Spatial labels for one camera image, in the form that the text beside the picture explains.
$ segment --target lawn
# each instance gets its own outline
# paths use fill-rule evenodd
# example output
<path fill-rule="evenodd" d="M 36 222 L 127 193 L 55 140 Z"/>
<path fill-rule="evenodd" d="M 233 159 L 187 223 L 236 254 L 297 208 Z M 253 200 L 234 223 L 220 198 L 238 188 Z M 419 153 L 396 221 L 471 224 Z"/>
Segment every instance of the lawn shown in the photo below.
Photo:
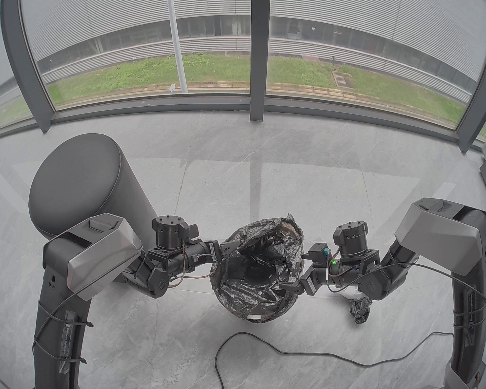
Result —
<path fill-rule="evenodd" d="M 250 57 L 247 55 L 194 53 L 183 56 L 183 61 L 188 83 L 250 81 Z M 267 83 L 336 88 L 332 71 L 329 63 L 275 56 L 269 58 Z M 404 80 L 348 65 L 341 65 L 339 71 L 351 74 L 355 84 L 353 92 L 384 103 L 410 106 L 453 122 L 459 121 L 465 109 L 464 104 L 454 99 Z M 175 58 L 168 56 L 78 74 L 48 85 L 47 90 L 58 106 L 89 97 L 116 95 L 121 89 L 126 92 L 131 88 L 171 83 L 178 84 L 178 76 Z M 9 103 L 0 111 L 0 124 L 17 117 L 22 110 L 26 110 L 25 103 Z"/>

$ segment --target black plastic bag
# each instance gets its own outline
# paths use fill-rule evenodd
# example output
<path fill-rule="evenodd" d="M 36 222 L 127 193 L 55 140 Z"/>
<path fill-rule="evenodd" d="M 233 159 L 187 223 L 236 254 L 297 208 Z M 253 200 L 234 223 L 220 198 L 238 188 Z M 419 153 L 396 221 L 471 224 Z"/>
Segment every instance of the black plastic bag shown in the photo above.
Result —
<path fill-rule="evenodd" d="M 240 246 L 211 269 L 216 297 L 239 318 L 255 323 L 278 318 L 297 301 L 278 282 L 296 281 L 302 271 L 302 230 L 288 214 L 241 227 L 226 242 L 237 239 Z"/>

